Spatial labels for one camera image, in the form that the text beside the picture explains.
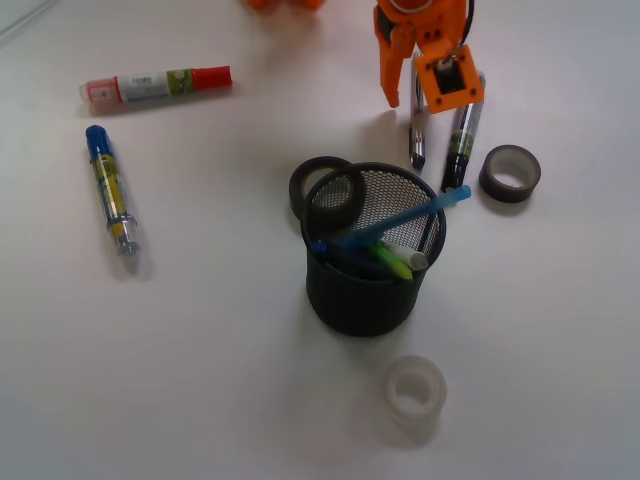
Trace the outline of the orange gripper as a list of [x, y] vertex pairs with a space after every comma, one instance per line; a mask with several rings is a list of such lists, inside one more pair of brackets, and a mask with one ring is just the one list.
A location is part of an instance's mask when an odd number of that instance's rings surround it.
[[391, 108], [397, 108], [403, 62], [416, 61], [424, 99], [436, 114], [484, 100], [485, 87], [466, 39], [475, 3], [468, 0], [378, 0], [374, 28], [379, 44], [380, 84]]

